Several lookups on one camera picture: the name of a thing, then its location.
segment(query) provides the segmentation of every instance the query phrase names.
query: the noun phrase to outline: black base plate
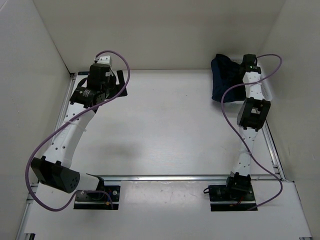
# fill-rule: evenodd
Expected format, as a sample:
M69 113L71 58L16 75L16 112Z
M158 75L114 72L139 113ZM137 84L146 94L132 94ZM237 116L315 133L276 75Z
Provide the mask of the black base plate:
M119 209L120 186L104 186L104 191L107 192L113 202L113 210ZM87 209L87 210L112 210L111 204L108 204L108 197L104 194L84 193L80 192L75 195L73 209Z
M227 192L226 185L210 185L209 197L210 202L215 202L210 203L211 212L247 211L248 209L257 205L255 202L252 202L256 201L252 186L249 189L249 193L243 196L243 200L239 205L233 205L233 203L238 202L239 199L233 199L230 197L230 194Z

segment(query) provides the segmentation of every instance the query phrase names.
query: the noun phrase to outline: navy blue cloth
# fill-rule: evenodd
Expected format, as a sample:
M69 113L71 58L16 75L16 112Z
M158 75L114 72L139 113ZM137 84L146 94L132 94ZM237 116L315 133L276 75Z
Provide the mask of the navy blue cloth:
M223 54L217 54L211 61L213 75L212 100L221 103L225 91L237 84L242 84L243 80L239 77L240 64L231 61ZM230 90L224 97L225 103L243 101L246 99L246 87L238 86Z

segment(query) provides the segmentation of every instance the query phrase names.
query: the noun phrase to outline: purple cable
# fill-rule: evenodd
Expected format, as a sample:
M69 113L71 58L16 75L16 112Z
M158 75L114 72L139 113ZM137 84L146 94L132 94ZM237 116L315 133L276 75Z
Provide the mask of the purple cable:
M276 67L276 69L275 69L271 74L269 74L268 76L263 77L262 79L260 79L259 81L256 81L256 82L241 83L241 84L234 85L234 86L228 88L228 89L224 92L224 94L222 95L222 99L221 99L221 110L222 110L222 114L223 114L226 122L229 124L229 126L232 128L232 130L233 130L233 131L238 135L238 137L241 139L241 141L243 142L245 148L247 149L247 151L248 151L248 153L250 154L250 156L251 156L251 158L253 159L253 161L254 161L260 168L262 168L264 171L266 171L268 174L270 174L270 175L272 175L273 177L275 177L275 178L279 181L279 183L280 183L280 190L279 190L279 192L278 192L276 195L274 195L273 197L269 198L268 200L266 200L266 201L264 201L264 202L262 202L262 203L259 203L258 205L254 206L254 207L249 208L248 211L251 211L251 210L253 210L253 209L255 209L255 208L258 208L258 207L260 207L260 206L262 206L262 205L264 205L264 204L266 204L266 203L271 202L273 199L275 199L276 197L278 197L278 196L282 193L284 187L283 187L283 184L282 184L282 182L281 182L281 179L279 179L279 178L277 177L277 175L275 175L274 173L272 173L271 171L269 171L268 169L266 169L264 166L262 166L262 165L255 159L255 157L253 156L252 152L250 151L248 145L246 144L245 140L241 137L240 133L236 130L236 128L231 124L231 122L229 121L229 119L228 119L228 117L227 117L227 115L226 115L225 105L224 105L224 99L225 99L226 94L227 94L230 90L235 89L235 88L240 87L240 86L259 84L259 83L261 83L263 80L266 80L267 78L271 77L273 74L275 74L275 73L279 70L279 68L281 67L282 62L283 62L282 57L279 56L279 55L277 55L277 54L271 53L271 54L264 54L264 55L258 56L257 59L258 59L258 58L261 58L261 57L265 57L265 56L276 56L276 57L278 57L278 58L280 59L279 65Z
M128 64L127 60L126 60L122 55L120 55L119 53L117 53L117 52L115 52L115 51L112 51L112 50L101 51L101 52L99 52L99 53L95 56L95 58L97 58L97 57L99 57L100 55L105 54L105 53L115 54L115 55L117 55L119 58L121 58L121 59L123 60L125 66L126 66L127 72L128 72L128 73L127 73L126 82L125 82L124 86L121 88L121 90L120 90L114 97L112 97L112 98L110 98L110 99L108 99L108 100L105 100L105 101L103 101L103 102L101 102L101 103L99 103L99 104L97 104L97 105L94 105L94 106L92 106L92 107L89 107L89 108L83 110L82 112L80 112L79 114L77 114L77 115L75 115L73 118L71 118L71 119L69 120L69 122L66 122L66 123L63 124L61 127L59 127L56 131L54 131L51 135L49 135L45 140L43 140L43 142L41 142L41 143L39 144L39 146L37 146L37 147L35 148L35 150L32 152L32 154L31 154L31 156L29 157L29 160L28 160L28 162L27 162L27 164L26 164L25 172L24 172L24 179L25 179L26 188L28 189L29 194L32 196L32 198L33 198L41 207L43 207L43 208L45 208L45 209L47 209L47 210L49 210L49 211L59 212L59 211L64 210L64 209L71 203L72 199L74 198L74 196L76 195L76 193L77 193L78 191L75 191L75 192L72 194L70 200L69 200L69 201L66 203L66 205L64 205L63 207L60 207L60 208L52 208L52 207L49 207L49 206L45 205L45 204L36 196L36 194L33 192L32 188L31 188L31 185L30 185L30 181L29 181L29 169L30 169L31 162L32 162L33 158L35 157L36 153L40 150L40 148L41 148L46 142L48 142L52 137L54 137L56 134L58 134L60 131L62 131L64 128L66 128L66 126L68 126L68 125L70 124L70 122L73 122L74 120L76 120L77 118L79 118L80 116L82 116L83 114L85 114L85 113L87 113L87 112L89 112L89 111L91 111L91 110L95 110L95 109L97 109L98 107L100 107L100 106L102 106L102 105L104 105L104 104L107 104L107 103L111 102L112 100L114 100L114 99L116 99L117 97L119 97L120 94L126 89L128 83L129 83L129 80L130 80L130 67L129 67L129 64ZM112 200L111 200L111 197L110 197L110 195L109 195L108 193L106 193L105 191L84 191L84 192L85 192L85 193L89 193L89 192L90 192L90 193L104 193L104 194L108 197L108 199L109 199L109 201L110 201L110 203L111 203L111 208L113 209L113 202L112 202Z

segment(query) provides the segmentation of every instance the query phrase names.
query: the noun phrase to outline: purple wire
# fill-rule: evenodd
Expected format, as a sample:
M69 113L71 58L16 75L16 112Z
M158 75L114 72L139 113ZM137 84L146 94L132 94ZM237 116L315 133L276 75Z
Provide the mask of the purple wire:
M268 200L266 200L266 201L264 201L264 202L262 202L262 203L259 203L258 205L254 206L254 207L249 208L248 211L251 211L251 210L253 210L253 209L255 209L255 208L258 208L258 207L260 207L260 206L262 206L262 205L264 205L264 204L266 204L266 203L271 202L273 199L275 199L276 197L278 197L278 196L282 193L284 187L283 187L283 183L282 183L281 179L279 179L279 178L277 177L277 175L275 175L274 173L272 173L271 171L269 171L268 169L266 169L264 166L262 166L262 165L255 159L255 157L253 156L252 152L250 151L248 145L246 144L245 140L242 138L242 136L241 136L240 133L237 131L237 129L231 124L231 122L229 121L229 119L228 119L228 117L227 117L227 115L226 115L225 105L224 105L224 99L225 99L226 94L227 94L230 90L235 89L235 88L240 87L240 86L259 84L259 83L261 83L263 80L266 80L267 78L271 77L273 74L275 74L275 73L279 70L279 68L281 67L282 62L283 62L282 57L279 56L279 55L277 55L277 54L270 53L270 54L264 54L264 55L258 56L257 59L258 59L258 58L261 58L261 57L265 57L265 56L276 56L276 57L278 57L278 58L280 59L279 65L275 68L275 70L274 70L272 73L270 73L268 76L263 77L263 78L260 79L259 81L250 82L250 83L241 83L241 84L237 84L237 85L234 85L234 86L228 88L228 89L224 92L224 94L222 95L222 99L221 99L221 110L222 110L222 114L223 114L226 122L229 124L229 126L232 128L232 130L233 130L233 131L238 135L238 137L241 139L241 141L243 142L245 148L247 149L247 151L248 151L248 153L250 154L250 156L251 156L251 158L253 159L253 161L254 161L260 168L262 168L264 171L266 171L268 174L270 174L270 175L272 175L273 177L275 177L275 178L279 181L279 183L280 183L280 190L279 190L279 192L278 192L276 195L274 195L273 197L269 198Z
M32 188L31 188L31 185L30 185L30 181L29 181L29 169L30 169L30 165L31 165L31 162L32 160L34 159L36 153L40 150L40 148L46 144L46 142L48 142L51 138L53 138L56 134L58 134L60 131L62 131L64 128L66 128L70 122L73 122L75 119L79 118L80 116L82 116L83 114L91 111L91 110L96 110L98 107L104 105L104 104L107 104L109 102L111 102L112 100L116 99L117 97L120 96L120 94L126 89L128 83L129 83L129 80L130 80L130 67L129 67L129 64L127 62L127 60L122 56L120 55L119 53L115 52L115 51L112 51L112 50L104 50L104 51L101 51L99 52L95 58L99 57L100 55L102 54L105 54L105 53L111 53L111 54L115 54L117 55L119 58L121 58L126 66L126 69L127 69L127 78L126 78L126 82L124 84L124 86L121 88L121 90L112 98L108 99L108 100L105 100L97 105L94 105L92 107L89 107L87 109L85 109L84 111L80 112L79 114L75 115L73 118L71 118L69 120L69 122L66 122L65 124L63 124L61 127L59 127L56 131L54 131L51 135L49 135L45 140L43 140L36 148L35 150L32 152L31 156L29 157L29 160L26 164L26 167L25 167L25 172L24 172L24 179L25 179L25 184L26 184L26 188L28 189L29 191L29 194L32 196L32 198L43 208L49 210L49 211L52 211L52 212L59 212L59 211L62 211L64 210L72 201L72 199L74 198L74 196L76 195L76 193L78 191L75 191L71 198L69 199L69 201L66 203L66 205L64 205L63 207L60 207L60 208L52 208L52 207L49 207L47 205L45 205L37 196L36 194L33 192ZM105 191L90 191L90 193L104 193L106 194L106 196L108 197L109 201L111 202L111 208L113 209L113 203L112 203L112 200L111 200L111 197L108 193L106 193Z

